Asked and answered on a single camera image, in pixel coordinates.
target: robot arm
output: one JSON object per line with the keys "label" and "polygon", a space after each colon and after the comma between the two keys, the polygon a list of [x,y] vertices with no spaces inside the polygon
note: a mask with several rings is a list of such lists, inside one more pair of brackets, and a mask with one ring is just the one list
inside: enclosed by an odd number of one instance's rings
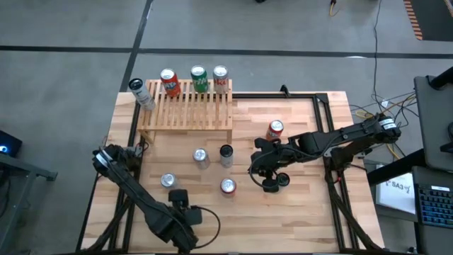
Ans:
{"label": "robot arm", "polygon": [[[255,147],[261,149],[251,155],[251,174],[266,177],[263,181],[265,192],[277,192],[282,180],[272,179],[272,175],[281,168],[295,162],[303,163],[327,158],[328,167],[332,171],[344,168],[352,161],[354,155],[363,152],[370,146],[379,143],[394,143],[401,131],[390,117],[377,114],[362,123],[343,127],[332,132],[306,132],[289,137],[287,144],[280,139],[267,141],[255,139]],[[345,147],[337,147],[350,142]]]}
{"label": "robot arm", "polygon": [[115,182],[143,211],[149,229],[164,242],[173,241],[180,253],[189,253],[195,248],[198,238],[191,225],[202,222],[199,208],[188,207],[186,190],[171,191],[168,195],[173,207],[157,202],[129,174],[128,170],[139,166],[139,157],[134,151],[110,144],[93,152],[96,171]]}

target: concrete floor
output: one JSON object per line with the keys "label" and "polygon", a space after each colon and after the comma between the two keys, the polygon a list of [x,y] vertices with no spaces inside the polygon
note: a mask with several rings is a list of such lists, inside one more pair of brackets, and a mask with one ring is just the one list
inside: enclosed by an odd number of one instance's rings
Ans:
{"label": "concrete floor", "polygon": [[[132,48],[145,0],[5,0],[0,45]],[[182,49],[374,52],[378,1],[156,0],[140,47]],[[453,53],[453,43],[416,40],[402,0],[382,0],[379,52]],[[71,252],[83,222],[95,171],[91,151],[106,135],[130,54],[0,51],[0,130],[24,141],[20,158],[58,171],[39,180],[29,197],[15,248],[34,254]],[[190,67],[225,64],[236,91],[347,91],[350,103],[372,103],[373,59],[138,54],[132,77],[157,78],[164,67],[188,79]],[[413,90],[413,77],[439,74],[445,59],[378,59],[377,93],[390,98]],[[370,107],[369,111],[378,111]],[[418,119],[398,142],[408,154],[422,147]],[[380,147],[367,156],[391,162]],[[41,203],[34,203],[39,196]],[[386,247],[415,245],[410,222],[380,216]]]}

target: blue light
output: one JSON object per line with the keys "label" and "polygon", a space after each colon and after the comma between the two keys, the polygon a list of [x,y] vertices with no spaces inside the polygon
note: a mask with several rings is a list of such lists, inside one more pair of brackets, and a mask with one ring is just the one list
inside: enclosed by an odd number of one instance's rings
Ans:
{"label": "blue light", "polygon": [[8,152],[8,147],[0,145],[0,152],[7,153]]}

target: white can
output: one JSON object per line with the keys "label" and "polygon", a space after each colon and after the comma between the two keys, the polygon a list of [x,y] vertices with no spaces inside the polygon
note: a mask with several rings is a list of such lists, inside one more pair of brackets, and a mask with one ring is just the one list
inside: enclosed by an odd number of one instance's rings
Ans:
{"label": "white can", "polygon": [[129,81],[129,89],[145,110],[151,111],[155,109],[156,102],[154,102],[153,97],[149,93],[147,87],[143,85],[141,79],[132,79]]}
{"label": "white can", "polygon": [[203,148],[198,148],[193,152],[193,160],[197,163],[199,169],[206,169],[211,163],[206,149]]}
{"label": "white can", "polygon": [[161,177],[161,185],[164,188],[175,188],[177,185],[176,176],[172,173],[164,174]]}

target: black bracket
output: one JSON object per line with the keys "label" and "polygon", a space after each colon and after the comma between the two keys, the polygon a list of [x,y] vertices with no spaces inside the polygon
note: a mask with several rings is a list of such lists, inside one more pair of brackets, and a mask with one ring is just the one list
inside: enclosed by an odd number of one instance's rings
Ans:
{"label": "black bracket", "polygon": [[327,93],[317,93],[316,94],[317,99],[319,99],[323,103],[328,103],[328,96]]}
{"label": "black bracket", "polygon": [[291,93],[288,91],[288,88],[284,84],[282,85],[282,87],[280,87],[280,92],[285,93],[285,98],[291,97]]}

